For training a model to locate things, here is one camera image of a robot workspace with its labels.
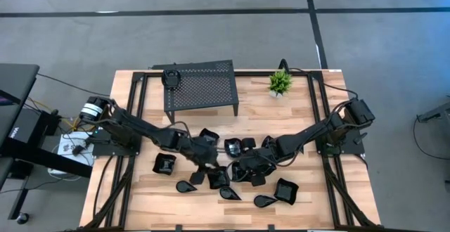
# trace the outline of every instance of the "perforated metal shelf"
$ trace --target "perforated metal shelf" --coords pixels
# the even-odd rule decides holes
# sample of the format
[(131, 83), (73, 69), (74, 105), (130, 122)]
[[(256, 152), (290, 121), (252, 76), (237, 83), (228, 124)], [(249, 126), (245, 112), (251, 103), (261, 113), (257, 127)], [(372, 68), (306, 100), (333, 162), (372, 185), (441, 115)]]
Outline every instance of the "perforated metal shelf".
[[(238, 90), (234, 77), (232, 60), (208, 63), (159, 65), (153, 69), (175, 69), (180, 72), (181, 81), (177, 88), (164, 91), (164, 111), (210, 108), (233, 105), (238, 114)], [(174, 120), (174, 113), (167, 114)]]

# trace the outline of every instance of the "small black cup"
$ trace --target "small black cup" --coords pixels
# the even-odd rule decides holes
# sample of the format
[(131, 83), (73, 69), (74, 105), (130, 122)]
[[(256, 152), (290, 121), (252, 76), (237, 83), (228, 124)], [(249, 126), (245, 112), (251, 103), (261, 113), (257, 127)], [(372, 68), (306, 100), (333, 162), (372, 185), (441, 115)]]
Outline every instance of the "small black cup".
[(293, 182), (289, 182), (284, 179), (279, 179), (276, 183), (276, 190), (274, 197), (277, 200), (287, 202), (294, 205), (295, 199), (297, 198), (298, 185)]
[(158, 174), (171, 175), (174, 171), (176, 156), (158, 153), (153, 171)]
[(226, 177), (226, 167), (220, 166), (215, 169), (211, 169), (208, 174), (208, 180), (210, 181), (210, 189), (219, 189), (224, 186), (230, 186), (230, 181)]

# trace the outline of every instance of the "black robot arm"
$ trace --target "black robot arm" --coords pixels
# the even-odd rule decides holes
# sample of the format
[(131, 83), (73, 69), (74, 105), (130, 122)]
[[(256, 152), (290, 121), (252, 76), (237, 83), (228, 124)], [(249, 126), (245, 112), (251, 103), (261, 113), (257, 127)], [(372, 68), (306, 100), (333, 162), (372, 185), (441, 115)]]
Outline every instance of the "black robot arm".
[(102, 127), (110, 133), (111, 141), (123, 148), (131, 148), (135, 138), (145, 136), (162, 150), (181, 153), (196, 165), (217, 166), (217, 149), (206, 138), (195, 137), (188, 131), (168, 127), (159, 128), (131, 115), (113, 99), (90, 97), (79, 115), (82, 122)]
[[(340, 115), (342, 109), (345, 109), (344, 117)], [(261, 173), (258, 170), (266, 167), (268, 163), (282, 166), (279, 163), (295, 159), (299, 152), (303, 152), (305, 144), (319, 138), (323, 138), (328, 146), (340, 146), (348, 131), (368, 127), (374, 119), (366, 103), (353, 98), (339, 104), (326, 119), (307, 129), (296, 134), (279, 136), (270, 140), (265, 147), (246, 152), (239, 159), (240, 168), (254, 175)]]

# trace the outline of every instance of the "wood plank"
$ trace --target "wood plank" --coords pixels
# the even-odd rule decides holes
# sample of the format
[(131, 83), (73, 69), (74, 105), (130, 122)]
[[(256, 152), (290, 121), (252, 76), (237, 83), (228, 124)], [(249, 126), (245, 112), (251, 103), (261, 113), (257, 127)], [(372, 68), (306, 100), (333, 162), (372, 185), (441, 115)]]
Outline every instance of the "wood plank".
[[(111, 97), (123, 108), (127, 106), (132, 73), (131, 70), (117, 71), (112, 84)], [(345, 88), (341, 72), (324, 70), (323, 76), (328, 84)], [(226, 138), (249, 136), (255, 137), (257, 143), (261, 143), (267, 135), (277, 137), (281, 134), (297, 133), (314, 124), (306, 78), (294, 77), (292, 89), (281, 99), (268, 95), (268, 83), (267, 77), (236, 77), (240, 100), (238, 117), (233, 116), (231, 106), (224, 106), (176, 112), (176, 120), (185, 121), (192, 135), (198, 135), (204, 127), (217, 132), (221, 136), (220, 145), (223, 145)], [(317, 96), (320, 98), (317, 85), (315, 86)], [(327, 87), (326, 92), (331, 108), (348, 98), (343, 91)], [(134, 100), (134, 111), (137, 108), (138, 97), (139, 89)], [(160, 78), (149, 79), (143, 118), (160, 127), (169, 124), (163, 112)], [(152, 168), (159, 152), (163, 153), (151, 141), (143, 138), (141, 154), (137, 157), (134, 168), (126, 229), (174, 229), (176, 224), (182, 224), (185, 229), (202, 230), (264, 229), (267, 224), (274, 224), (278, 229), (333, 227), (321, 158), (316, 154), (314, 143), (305, 146), (304, 154), (299, 155), (292, 166), (279, 167), (267, 177), (267, 184), (264, 186), (252, 187), (249, 183), (232, 183), (231, 187), (243, 201), (222, 199), (218, 191), (209, 189), (207, 179), (203, 185), (196, 186), (198, 191), (178, 193), (175, 184), (179, 180), (188, 180), (191, 173), (196, 170), (196, 166), (182, 155), (175, 154), (177, 160), (173, 175), (155, 174)], [(379, 223), (365, 165), (352, 155), (341, 157), (349, 194), (369, 219)], [(100, 157), (95, 161), (80, 226), (92, 219), (93, 201), (107, 159)], [(225, 154), (220, 154), (218, 161), (221, 165), (227, 165), (230, 159)], [(114, 167), (115, 158), (106, 170), (98, 198), (98, 209), (109, 196)], [(255, 207), (253, 198), (259, 194), (273, 195), (276, 182), (281, 177), (299, 185), (296, 203), (291, 206), (277, 202), (264, 209)], [(341, 202), (339, 211), (341, 222), (344, 224), (345, 216)], [(117, 207), (115, 222), (118, 216)]]

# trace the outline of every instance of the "potted plant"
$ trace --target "potted plant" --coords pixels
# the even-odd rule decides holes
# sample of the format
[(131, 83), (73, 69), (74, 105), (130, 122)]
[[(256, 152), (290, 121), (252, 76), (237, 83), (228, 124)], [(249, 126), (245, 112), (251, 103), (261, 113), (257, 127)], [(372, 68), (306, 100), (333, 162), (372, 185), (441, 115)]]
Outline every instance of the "potted plant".
[(285, 70), (279, 70), (270, 76), (269, 94), (274, 98), (281, 98), (292, 84), (292, 76)]

